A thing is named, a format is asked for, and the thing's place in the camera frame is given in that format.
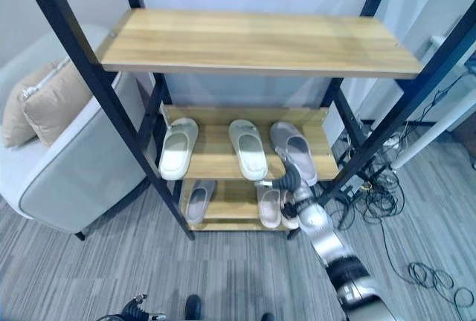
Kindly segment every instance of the gray slipper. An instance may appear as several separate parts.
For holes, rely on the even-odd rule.
[[[276,228],[281,223],[280,190],[257,186],[258,210],[261,224],[267,228]]]
[[[190,198],[188,200],[185,218],[188,223],[194,225],[202,223],[207,212],[208,202],[210,202],[213,191],[215,190],[216,181],[214,180],[197,180],[193,185]]]
[[[306,138],[295,126],[286,122],[273,124],[269,134],[274,150],[280,149],[288,154],[296,163],[300,176],[308,185],[314,186],[318,182],[318,173]]]

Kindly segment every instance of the beige pillow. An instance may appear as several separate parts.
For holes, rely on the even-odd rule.
[[[50,146],[91,97],[88,86],[70,62],[39,91],[23,98],[23,115],[39,139]]]
[[[3,121],[1,123],[3,141],[7,148],[23,144],[36,136],[35,131],[23,115],[21,102],[22,91],[38,84],[52,70],[54,70],[55,67],[55,62],[50,62],[47,65],[44,65],[40,69],[23,78],[10,92],[7,104],[5,104]]]

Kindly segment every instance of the sofa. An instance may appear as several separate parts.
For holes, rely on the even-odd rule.
[[[96,48],[105,28],[83,25]],[[67,54],[53,32],[0,68],[0,122],[12,87],[25,75]],[[117,73],[113,88],[138,129],[144,104],[135,78]],[[151,142],[149,153],[155,157]],[[94,97],[49,147],[38,139],[0,143],[0,195],[21,216],[78,233],[128,195],[146,175]]]

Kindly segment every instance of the slipper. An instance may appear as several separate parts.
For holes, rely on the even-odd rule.
[[[260,221],[267,228],[276,228],[281,223],[280,190],[257,186]]]
[[[296,228],[299,227],[298,217],[296,216],[293,218],[288,218],[286,213],[286,210],[289,207],[292,208],[292,206],[289,206],[289,204],[294,203],[295,197],[290,191],[284,190],[284,191],[281,191],[280,200],[281,200],[281,221],[283,222],[284,227],[290,230],[295,230]]]
[[[214,180],[195,181],[185,212],[188,223],[192,225],[202,223],[215,186],[216,181]]]
[[[228,135],[237,154],[243,176],[251,181],[264,179],[268,173],[268,164],[256,126],[248,120],[234,120],[230,124]]]
[[[309,186],[318,182],[311,151],[306,138],[292,124],[277,122],[269,132],[274,150],[282,149],[295,162],[296,168]]]
[[[165,133],[158,167],[164,180],[180,180],[190,165],[199,126],[190,118],[177,119]]]

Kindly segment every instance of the white pole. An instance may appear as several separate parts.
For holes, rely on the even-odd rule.
[[[393,163],[390,164],[392,169],[399,169],[413,156],[418,154],[420,150],[424,149],[429,143],[443,133],[451,124],[453,124],[459,117],[465,114],[469,109],[476,104],[476,89],[470,91],[460,103],[458,103],[451,111],[443,118],[435,123],[424,135],[422,135],[414,145],[406,149]]]

